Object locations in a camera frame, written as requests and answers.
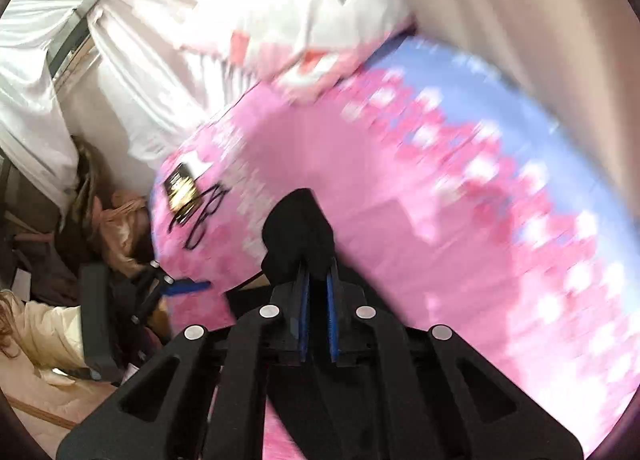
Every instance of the pink blanket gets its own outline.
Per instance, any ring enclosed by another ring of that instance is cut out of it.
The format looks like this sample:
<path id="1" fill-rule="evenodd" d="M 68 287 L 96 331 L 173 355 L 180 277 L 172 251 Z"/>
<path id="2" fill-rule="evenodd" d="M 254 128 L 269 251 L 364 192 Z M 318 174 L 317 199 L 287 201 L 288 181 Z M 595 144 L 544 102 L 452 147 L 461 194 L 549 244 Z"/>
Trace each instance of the pink blanket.
<path id="1" fill-rule="evenodd" d="M 406 324 L 453 327 L 591 452 L 640 378 L 640 328 L 601 286 L 608 264 L 594 256 L 596 236 L 579 217 L 552 215 L 535 173 L 516 169 L 492 130 L 446 122 L 437 94 L 417 91 L 401 72 L 375 69 L 289 106 L 260 84 L 169 158 L 154 194 L 159 261 L 175 278 L 213 284 L 172 299 L 174 325 L 233 323 L 222 293 L 258 272 L 273 205 L 308 187 L 340 252 Z M 400 128 L 384 130 L 380 119 L 397 111 Z M 212 163 L 202 190 L 230 189 L 192 251 L 183 245 L 196 217 L 169 234 L 161 186 L 190 151 Z M 544 241 L 516 237 L 542 216 Z M 299 456 L 268 411 L 264 458 Z"/>

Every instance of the brown hair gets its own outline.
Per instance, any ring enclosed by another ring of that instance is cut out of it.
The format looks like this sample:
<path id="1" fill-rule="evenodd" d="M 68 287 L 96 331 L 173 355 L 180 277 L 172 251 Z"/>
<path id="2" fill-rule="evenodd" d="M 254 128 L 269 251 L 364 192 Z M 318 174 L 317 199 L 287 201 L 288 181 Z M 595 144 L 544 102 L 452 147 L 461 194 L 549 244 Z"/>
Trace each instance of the brown hair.
<path id="1" fill-rule="evenodd" d="M 11 346 L 11 336 L 14 334 L 14 316 L 6 293 L 0 292 L 0 352 L 13 358 L 8 349 Z"/>

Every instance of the brown bag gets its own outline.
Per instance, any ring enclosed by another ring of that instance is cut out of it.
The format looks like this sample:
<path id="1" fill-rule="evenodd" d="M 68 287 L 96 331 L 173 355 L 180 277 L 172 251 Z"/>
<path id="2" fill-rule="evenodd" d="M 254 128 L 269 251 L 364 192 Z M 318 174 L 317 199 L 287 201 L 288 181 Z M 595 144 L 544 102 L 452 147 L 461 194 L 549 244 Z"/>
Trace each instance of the brown bag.
<path id="1" fill-rule="evenodd" d="M 102 210 L 96 199 L 102 258 L 114 270 L 132 278 L 143 269 L 136 259 L 140 247 L 150 247 L 150 222 L 146 200 L 131 191 L 116 191 L 111 197 L 113 209 Z"/>
<path id="2" fill-rule="evenodd" d="M 77 277 L 82 265 L 98 257 L 92 209 L 98 198 L 107 199 L 113 189 L 100 153 L 82 138 L 75 136 L 73 142 L 78 149 L 78 186 L 68 211 L 60 218 L 54 244 L 63 263 Z"/>

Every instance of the blue gripper pad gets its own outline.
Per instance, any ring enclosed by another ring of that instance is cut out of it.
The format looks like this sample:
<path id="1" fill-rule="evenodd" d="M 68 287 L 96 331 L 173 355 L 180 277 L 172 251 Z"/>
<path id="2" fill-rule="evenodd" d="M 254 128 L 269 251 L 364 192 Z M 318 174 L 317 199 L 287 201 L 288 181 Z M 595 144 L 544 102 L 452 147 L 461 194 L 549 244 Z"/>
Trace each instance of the blue gripper pad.
<path id="1" fill-rule="evenodd" d="M 174 284 L 164 291 L 165 296 L 178 296 L 179 294 L 188 294 L 190 292 L 199 292 L 211 288 L 210 281 L 191 281 L 187 278 L 184 280 L 175 280 Z"/>
<path id="2" fill-rule="evenodd" d="M 306 350 L 309 344 L 309 274 L 305 274 L 305 283 L 302 286 L 302 299 L 300 300 L 300 360 L 306 360 Z"/>
<path id="3" fill-rule="evenodd" d="M 329 353 L 331 360 L 338 360 L 338 315 L 335 313 L 334 279 L 331 273 L 326 277 L 326 316 L 327 334 L 329 335 Z"/>

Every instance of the brown fabric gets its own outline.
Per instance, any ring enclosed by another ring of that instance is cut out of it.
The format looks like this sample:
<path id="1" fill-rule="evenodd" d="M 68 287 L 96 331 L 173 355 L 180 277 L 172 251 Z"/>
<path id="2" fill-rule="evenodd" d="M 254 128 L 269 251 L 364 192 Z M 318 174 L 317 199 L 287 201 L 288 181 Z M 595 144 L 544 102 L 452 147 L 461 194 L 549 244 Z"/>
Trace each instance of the brown fabric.
<path id="1" fill-rule="evenodd" d="M 51 242 L 14 241 L 20 267 L 31 273 L 31 299 L 51 306 L 77 306 L 78 280 Z"/>
<path id="2" fill-rule="evenodd" d="M 15 410 L 20 410 L 28 415 L 34 416 L 35 418 L 39 418 L 40 420 L 44 420 L 45 422 L 49 422 L 54 426 L 62 427 L 64 429 L 73 429 L 76 426 L 75 422 L 71 420 L 67 420 L 66 418 L 62 418 L 61 416 L 57 416 L 56 414 L 49 413 L 48 411 L 43 411 L 40 408 L 36 408 L 31 404 L 27 404 L 17 398 L 13 398 L 12 396 L 8 396 L 6 400 L 9 402 L 12 408 Z"/>
<path id="3" fill-rule="evenodd" d="M 112 269 L 132 278 L 144 268 L 135 259 L 136 249 L 151 238 L 146 200 L 137 193 L 116 191 L 111 202 L 114 208 L 101 211 L 98 218 L 102 258 Z"/>
<path id="4" fill-rule="evenodd" d="M 627 0 L 408 1 L 423 34 L 481 55 L 558 116 L 640 214 L 640 22 Z"/>
<path id="5" fill-rule="evenodd" d="M 171 339 L 171 317 L 169 316 L 169 306 L 167 305 L 165 297 L 160 299 L 158 306 L 146 320 L 146 326 L 151 328 L 153 333 L 159 338 L 165 341 Z"/>
<path id="6" fill-rule="evenodd" d="M 98 257 L 94 205 L 95 199 L 109 189 L 109 179 L 98 151 L 79 137 L 73 137 L 73 141 L 78 149 L 76 197 L 62 218 L 54 241 L 58 255 L 77 277 L 81 265 Z"/>

